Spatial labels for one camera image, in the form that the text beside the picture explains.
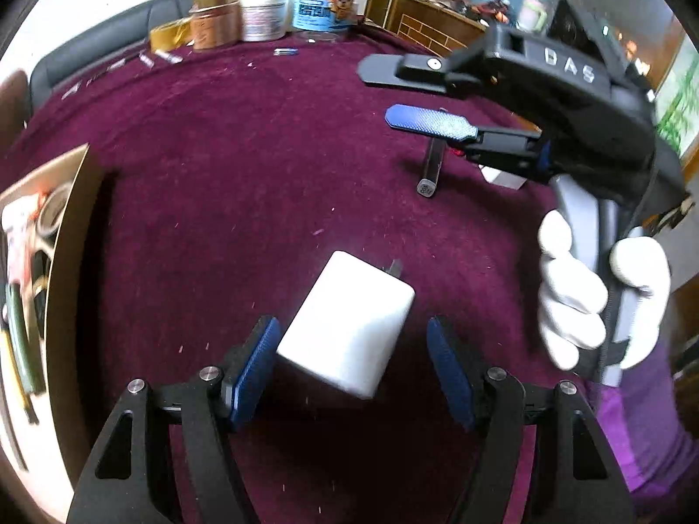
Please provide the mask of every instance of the black leather chair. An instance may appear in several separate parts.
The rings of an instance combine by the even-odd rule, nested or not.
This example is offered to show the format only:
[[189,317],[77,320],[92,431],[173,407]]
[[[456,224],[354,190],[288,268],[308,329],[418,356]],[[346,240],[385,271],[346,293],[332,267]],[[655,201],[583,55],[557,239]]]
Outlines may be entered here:
[[148,41],[151,29],[186,17],[192,0],[150,0],[97,24],[41,59],[31,73],[31,111],[58,86]]

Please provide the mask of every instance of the gloved thumb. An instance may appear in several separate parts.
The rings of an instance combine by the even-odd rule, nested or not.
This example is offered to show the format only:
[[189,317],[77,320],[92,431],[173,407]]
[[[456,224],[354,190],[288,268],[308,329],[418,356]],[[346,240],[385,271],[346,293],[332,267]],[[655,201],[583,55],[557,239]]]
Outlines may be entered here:
[[670,296],[670,270],[663,247],[647,236],[625,238],[609,255],[612,272],[627,286],[637,288],[639,301],[630,328],[628,349],[621,368],[637,365],[658,341],[660,321]]

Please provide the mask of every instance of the gray handle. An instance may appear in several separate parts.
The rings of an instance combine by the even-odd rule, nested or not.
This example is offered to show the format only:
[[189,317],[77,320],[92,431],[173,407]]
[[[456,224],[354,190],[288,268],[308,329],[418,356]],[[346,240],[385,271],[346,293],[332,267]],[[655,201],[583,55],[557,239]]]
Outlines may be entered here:
[[[557,175],[550,185],[558,200],[558,211],[571,227],[572,255],[588,269],[600,274],[609,289],[609,302],[602,313],[607,339],[602,347],[594,351],[580,349],[580,360],[574,371],[583,378],[606,386],[618,386],[621,383],[621,367],[618,363],[607,363],[607,350],[610,343],[628,340],[639,302],[638,291],[621,284],[608,269],[609,250],[618,240],[616,222],[619,208],[613,201],[592,196],[570,175]],[[628,236],[642,235],[643,228],[638,226]]]

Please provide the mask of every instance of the purple sleeve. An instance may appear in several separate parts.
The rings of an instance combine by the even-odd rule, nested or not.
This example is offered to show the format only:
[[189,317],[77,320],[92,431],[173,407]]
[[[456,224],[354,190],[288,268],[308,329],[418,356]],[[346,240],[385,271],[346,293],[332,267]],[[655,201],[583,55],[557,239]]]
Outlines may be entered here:
[[677,416],[664,341],[625,371],[619,388],[602,387],[597,416],[638,516],[697,522],[699,444]]

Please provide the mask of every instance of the maroon tablecloth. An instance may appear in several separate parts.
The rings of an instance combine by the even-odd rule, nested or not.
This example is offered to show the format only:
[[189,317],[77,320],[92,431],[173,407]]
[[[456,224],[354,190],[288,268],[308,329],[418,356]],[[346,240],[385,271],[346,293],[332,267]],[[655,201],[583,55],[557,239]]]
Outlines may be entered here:
[[[5,187],[89,142],[110,172],[79,300],[94,434],[132,378],[185,380],[242,342],[260,314],[288,325],[333,251],[376,266],[403,260],[415,303],[377,398],[354,401],[280,366],[253,423],[232,438],[263,523],[445,521],[475,440],[450,419],[432,371],[432,314],[522,381],[561,377],[536,333],[536,231],[551,195],[533,183],[491,186],[451,153],[435,197],[415,193],[426,138],[390,130],[387,107],[514,120],[482,99],[364,87],[357,63],[402,45],[358,34],[336,45],[185,48],[181,64],[155,59],[152,70],[132,61],[65,100],[58,92],[0,164]],[[300,51],[275,57],[275,47]],[[184,515],[196,522],[177,439],[173,449]],[[518,479],[511,522],[526,486]]]

